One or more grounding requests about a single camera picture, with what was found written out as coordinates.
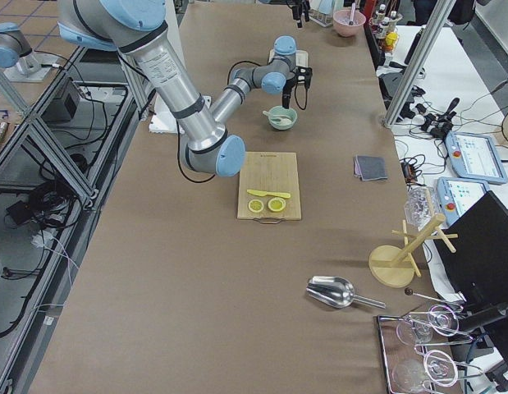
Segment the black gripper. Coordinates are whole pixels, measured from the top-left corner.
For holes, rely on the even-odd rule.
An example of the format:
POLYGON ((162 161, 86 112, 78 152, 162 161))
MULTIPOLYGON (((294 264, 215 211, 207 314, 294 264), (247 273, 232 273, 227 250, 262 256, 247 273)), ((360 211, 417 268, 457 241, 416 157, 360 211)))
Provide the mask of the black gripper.
MULTIPOLYGON (((303 27, 304 22, 309 22, 309 4, 291 5, 292 17, 298 28, 303 27)), ((291 107, 291 93, 299 82, 299 68, 296 67, 290 72, 284 86, 284 93, 281 96, 281 105, 285 109, 291 107)))

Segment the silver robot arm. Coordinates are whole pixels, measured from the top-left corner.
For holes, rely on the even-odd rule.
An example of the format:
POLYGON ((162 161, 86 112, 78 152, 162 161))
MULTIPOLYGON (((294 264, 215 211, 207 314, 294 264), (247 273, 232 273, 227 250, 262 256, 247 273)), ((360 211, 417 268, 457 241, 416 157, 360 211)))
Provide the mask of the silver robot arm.
POLYGON ((287 6, 292 13, 292 19, 296 26, 300 29, 305 22, 309 22, 309 12, 311 10, 309 0, 259 0, 265 5, 281 5, 287 6))
POLYGON ((60 35, 66 41, 136 61, 184 131, 180 160, 195 172, 221 177, 238 173, 245 143, 227 131, 226 120, 251 90, 280 94, 296 77, 296 42, 284 35, 275 40, 274 56, 266 66, 239 69, 208 107, 168 40, 163 1, 60 1, 58 10, 60 35))

